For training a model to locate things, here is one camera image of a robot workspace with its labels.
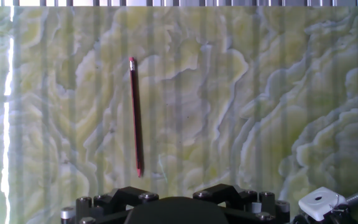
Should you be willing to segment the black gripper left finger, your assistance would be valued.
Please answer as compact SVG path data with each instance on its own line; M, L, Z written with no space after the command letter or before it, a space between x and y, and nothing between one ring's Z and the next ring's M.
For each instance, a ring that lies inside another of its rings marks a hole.
M61 224L124 223L129 216L128 206L135 208L159 199L159 195L135 187L112 189L107 194L82 196L73 206L60 210Z

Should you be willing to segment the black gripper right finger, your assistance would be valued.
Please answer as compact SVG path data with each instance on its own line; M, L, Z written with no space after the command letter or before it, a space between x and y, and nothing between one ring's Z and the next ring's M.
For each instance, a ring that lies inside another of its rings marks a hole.
M272 192L256 192L238 185L218 184L193 193L195 200L213 203L213 215L222 215L223 223L290 223L290 204L277 200Z

